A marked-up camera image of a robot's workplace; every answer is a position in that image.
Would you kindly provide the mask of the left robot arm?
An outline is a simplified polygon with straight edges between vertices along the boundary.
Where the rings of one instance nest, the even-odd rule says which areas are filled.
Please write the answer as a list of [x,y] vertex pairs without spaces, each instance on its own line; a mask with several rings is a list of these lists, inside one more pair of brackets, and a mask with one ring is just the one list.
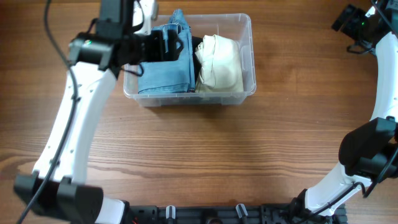
[[130,223],[129,204],[86,185],[88,155],[102,110],[124,66],[175,61],[183,42],[168,40],[151,24],[156,1],[102,1],[99,17],[62,55],[67,67],[64,96],[52,132],[30,175],[18,175],[14,192],[34,212],[71,223]]

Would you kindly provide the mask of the clear plastic storage bin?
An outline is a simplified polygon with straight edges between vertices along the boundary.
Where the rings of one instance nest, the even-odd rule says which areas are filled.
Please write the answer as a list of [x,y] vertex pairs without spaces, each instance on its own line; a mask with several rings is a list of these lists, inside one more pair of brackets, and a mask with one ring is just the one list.
[[126,73],[123,83],[125,96],[135,100],[143,107],[209,104],[240,105],[247,96],[255,93],[257,87],[251,18],[243,13],[185,14],[184,18],[190,25],[192,35],[195,37],[217,34],[232,39],[237,43],[239,46],[239,57],[241,59],[244,91],[152,95],[139,94],[137,77],[133,74]]

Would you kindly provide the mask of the black garment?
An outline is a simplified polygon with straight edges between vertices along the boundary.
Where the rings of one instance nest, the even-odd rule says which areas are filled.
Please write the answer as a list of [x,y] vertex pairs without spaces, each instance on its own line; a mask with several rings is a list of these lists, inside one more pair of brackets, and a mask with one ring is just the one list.
[[198,80],[199,72],[200,72],[200,69],[201,69],[201,63],[199,62],[195,52],[196,52],[196,48],[202,42],[203,42],[202,38],[192,36],[192,47],[193,47],[192,59],[193,59],[194,76],[195,76],[194,84],[196,84],[196,82]]

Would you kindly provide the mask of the blue denim jeans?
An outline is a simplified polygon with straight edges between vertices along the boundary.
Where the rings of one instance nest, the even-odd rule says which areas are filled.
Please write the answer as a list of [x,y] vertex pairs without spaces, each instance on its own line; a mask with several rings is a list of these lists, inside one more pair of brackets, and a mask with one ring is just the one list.
[[167,52],[172,49],[167,43],[171,30],[183,42],[183,49],[175,61],[142,63],[144,74],[137,79],[139,94],[186,93],[195,89],[192,32],[181,9],[174,10],[168,23],[152,28],[152,32],[162,33]]

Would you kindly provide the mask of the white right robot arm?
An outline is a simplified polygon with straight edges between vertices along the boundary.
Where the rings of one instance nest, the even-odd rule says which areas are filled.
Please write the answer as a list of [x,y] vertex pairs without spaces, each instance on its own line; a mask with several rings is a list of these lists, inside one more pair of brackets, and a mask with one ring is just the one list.
[[347,5],[331,28],[354,40],[347,52],[377,58],[373,114],[343,138],[337,165],[291,201],[291,223],[325,223],[357,192],[367,198],[377,184],[397,178],[397,1],[371,4],[368,11]]

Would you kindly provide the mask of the cream cloth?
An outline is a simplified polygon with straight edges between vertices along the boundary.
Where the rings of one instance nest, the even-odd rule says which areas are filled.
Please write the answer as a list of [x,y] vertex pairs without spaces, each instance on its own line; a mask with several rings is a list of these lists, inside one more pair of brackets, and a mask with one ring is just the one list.
[[201,69],[197,93],[242,92],[243,74],[239,45],[220,35],[206,35],[195,52]]

